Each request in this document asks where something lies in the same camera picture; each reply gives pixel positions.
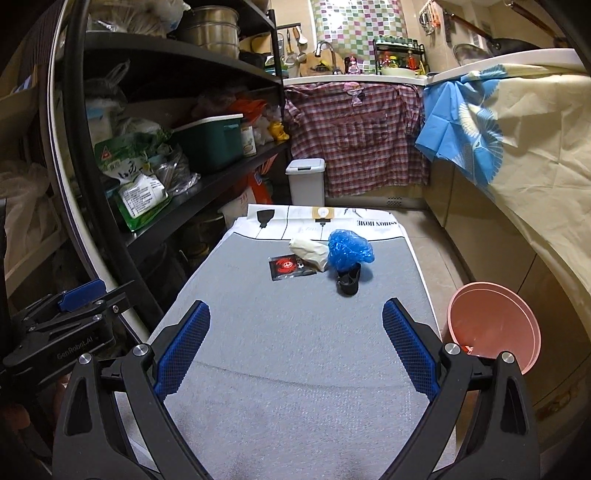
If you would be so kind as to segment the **white lidded trash bin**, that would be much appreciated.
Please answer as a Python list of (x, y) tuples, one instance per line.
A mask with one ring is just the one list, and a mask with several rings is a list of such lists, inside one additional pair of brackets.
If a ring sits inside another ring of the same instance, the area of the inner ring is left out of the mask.
[(325, 205), (325, 160), (294, 159), (287, 166), (291, 202), (297, 206)]

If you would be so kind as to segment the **black red crab packet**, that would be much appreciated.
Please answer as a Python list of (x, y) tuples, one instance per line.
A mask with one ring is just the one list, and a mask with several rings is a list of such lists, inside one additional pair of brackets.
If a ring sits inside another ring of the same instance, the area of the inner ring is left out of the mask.
[(311, 276), (318, 273), (317, 270), (297, 255), (283, 255), (269, 259), (270, 276), (273, 281), (290, 278)]

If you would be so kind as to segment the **pink plastic basin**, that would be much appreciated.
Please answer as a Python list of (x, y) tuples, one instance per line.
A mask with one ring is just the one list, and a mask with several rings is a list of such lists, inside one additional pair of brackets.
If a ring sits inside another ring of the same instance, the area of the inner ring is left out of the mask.
[(508, 351), (524, 374), (541, 352), (541, 330), (533, 311), (519, 295), (496, 283), (473, 282), (460, 288), (449, 303), (447, 327), (465, 352), (495, 358)]

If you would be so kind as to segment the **steel pot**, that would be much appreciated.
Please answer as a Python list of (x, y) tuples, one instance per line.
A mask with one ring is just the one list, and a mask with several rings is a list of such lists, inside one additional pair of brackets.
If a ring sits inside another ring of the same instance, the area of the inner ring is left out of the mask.
[(238, 59), (238, 18), (238, 12), (229, 7), (195, 7), (183, 15), (176, 30), (177, 37), (213, 53)]

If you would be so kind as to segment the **cream tablecloth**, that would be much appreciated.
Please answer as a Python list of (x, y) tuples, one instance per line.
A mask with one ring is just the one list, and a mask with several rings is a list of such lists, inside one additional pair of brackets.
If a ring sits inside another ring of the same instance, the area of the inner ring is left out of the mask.
[(504, 134), (504, 160), (487, 187), (469, 181), (544, 261), (588, 328), (590, 77), (564, 67), (497, 64), (508, 77), (488, 105)]

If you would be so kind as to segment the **blue plastic bag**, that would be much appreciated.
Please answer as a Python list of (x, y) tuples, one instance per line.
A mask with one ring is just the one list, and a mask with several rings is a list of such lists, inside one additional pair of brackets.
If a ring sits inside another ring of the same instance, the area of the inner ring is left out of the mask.
[(338, 272), (349, 272), (356, 264), (375, 261), (374, 249), (370, 242), (351, 230), (332, 231), (328, 247), (328, 263)]

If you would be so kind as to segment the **black metal shelf rack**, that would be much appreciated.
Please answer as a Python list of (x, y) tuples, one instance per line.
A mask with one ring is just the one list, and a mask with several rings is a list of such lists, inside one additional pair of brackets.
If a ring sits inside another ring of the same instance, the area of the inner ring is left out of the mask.
[(248, 1), (193, 1), (162, 36), (121, 31), (130, 1), (58, 1), (48, 80), (53, 169), (71, 241), (89, 275), (132, 286), (135, 330), (152, 330), (193, 272), (190, 223), (286, 144), (256, 154), (242, 128), (266, 131), (283, 82), (188, 40), (198, 13), (229, 13), (273, 33), (273, 12)]

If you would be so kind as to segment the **chrome faucet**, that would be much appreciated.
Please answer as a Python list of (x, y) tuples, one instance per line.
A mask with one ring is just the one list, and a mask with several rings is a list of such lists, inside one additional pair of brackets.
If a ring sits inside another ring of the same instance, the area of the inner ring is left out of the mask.
[(318, 42), (315, 47), (315, 63), (312, 64), (312, 70), (332, 75), (342, 74), (338, 55), (330, 42), (325, 40)]

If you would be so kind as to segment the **cream paper bag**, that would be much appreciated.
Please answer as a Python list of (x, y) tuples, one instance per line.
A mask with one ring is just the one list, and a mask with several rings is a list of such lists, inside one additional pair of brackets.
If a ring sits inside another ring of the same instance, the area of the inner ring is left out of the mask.
[(290, 239), (290, 251), (320, 272), (328, 267), (329, 247), (308, 238)]

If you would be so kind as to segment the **red plaid shirt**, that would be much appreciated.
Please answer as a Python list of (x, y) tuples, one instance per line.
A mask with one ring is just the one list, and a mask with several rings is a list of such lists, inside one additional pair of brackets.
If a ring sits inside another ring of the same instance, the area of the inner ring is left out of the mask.
[(284, 95), (291, 155), (325, 160), (329, 198), (429, 183), (430, 162), (415, 146), (425, 121), (421, 87), (308, 83)]

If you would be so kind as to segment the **small black cup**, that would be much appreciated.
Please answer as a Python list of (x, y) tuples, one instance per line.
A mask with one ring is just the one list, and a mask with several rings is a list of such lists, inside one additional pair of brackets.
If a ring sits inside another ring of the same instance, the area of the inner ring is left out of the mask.
[(361, 276), (361, 264), (356, 263), (348, 271), (338, 272), (338, 288), (339, 292), (345, 296), (356, 295), (359, 291), (360, 276)]

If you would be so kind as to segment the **black frying pan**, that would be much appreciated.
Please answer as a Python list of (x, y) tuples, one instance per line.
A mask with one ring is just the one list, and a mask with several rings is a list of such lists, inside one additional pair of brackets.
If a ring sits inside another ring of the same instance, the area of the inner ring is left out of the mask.
[(501, 56), (540, 49), (539, 46), (524, 40), (493, 37), (485, 30), (479, 28), (478, 26), (455, 13), (451, 13), (448, 10), (445, 10), (444, 13), (448, 15), (450, 20), (462, 25), (463, 27), (466, 27), (469, 31), (482, 37), (485, 40), (486, 50), (493, 56)]

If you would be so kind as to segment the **green storage box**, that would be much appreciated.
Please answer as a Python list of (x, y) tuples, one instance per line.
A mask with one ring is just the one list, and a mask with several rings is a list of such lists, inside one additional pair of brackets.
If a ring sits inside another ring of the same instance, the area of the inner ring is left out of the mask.
[(242, 157), (242, 114), (202, 118), (175, 128), (172, 137), (193, 169), (217, 168)]

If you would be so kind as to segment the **green white food bag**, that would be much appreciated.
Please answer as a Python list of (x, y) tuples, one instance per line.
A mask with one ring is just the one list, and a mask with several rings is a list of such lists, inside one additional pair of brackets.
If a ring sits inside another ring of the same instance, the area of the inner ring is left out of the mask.
[(161, 130), (133, 132), (94, 145), (95, 162), (102, 174), (115, 180), (114, 202), (127, 228), (136, 232), (146, 226), (170, 201), (151, 160), (162, 160), (166, 147)]

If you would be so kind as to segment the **yellow toy on shelf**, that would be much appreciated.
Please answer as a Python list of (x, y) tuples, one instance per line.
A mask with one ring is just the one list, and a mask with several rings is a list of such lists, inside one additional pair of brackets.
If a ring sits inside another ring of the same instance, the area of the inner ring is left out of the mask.
[(288, 135), (283, 128), (283, 123), (280, 121), (270, 121), (267, 130), (269, 130), (270, 136), (273, 137), (273, 140), (277, 143), (286, 142), (290, 138), (290, 135)]

